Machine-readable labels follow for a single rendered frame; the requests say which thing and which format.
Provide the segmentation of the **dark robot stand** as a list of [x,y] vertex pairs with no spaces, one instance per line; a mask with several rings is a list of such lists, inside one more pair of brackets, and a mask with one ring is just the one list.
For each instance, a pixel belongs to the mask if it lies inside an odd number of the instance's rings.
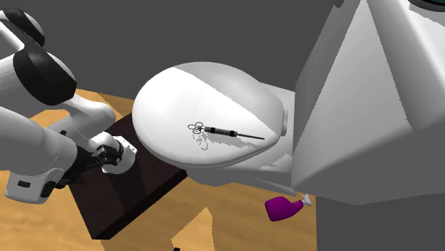
[[94,168],[81,175],[81,182],[69,186],[88,232],[94,240],[109,240],[156,203],[187,173],[152,155],[139,141],[129,114],[108,130],[123,136],[137,148],[133,166],[120,175]]

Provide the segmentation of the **white toilet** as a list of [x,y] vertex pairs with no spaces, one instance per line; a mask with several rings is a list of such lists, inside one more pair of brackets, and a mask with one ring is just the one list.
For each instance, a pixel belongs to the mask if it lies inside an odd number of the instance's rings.
[[445,193],[445,0],[345,0],[293,91],[221,63],[167,68],[136,96],[133,126],[205,185],[351,205]]

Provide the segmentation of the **purple bottle with white cap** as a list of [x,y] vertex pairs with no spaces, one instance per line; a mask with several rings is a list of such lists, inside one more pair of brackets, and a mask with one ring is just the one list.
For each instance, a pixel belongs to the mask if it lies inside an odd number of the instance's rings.
[[291,202],[285,197],[279,196],[265,202],[265,209],[270,221],[285,220],[297,214],[304,206],[311,206],[312,201],[308,194],[301,195],[301,200]]

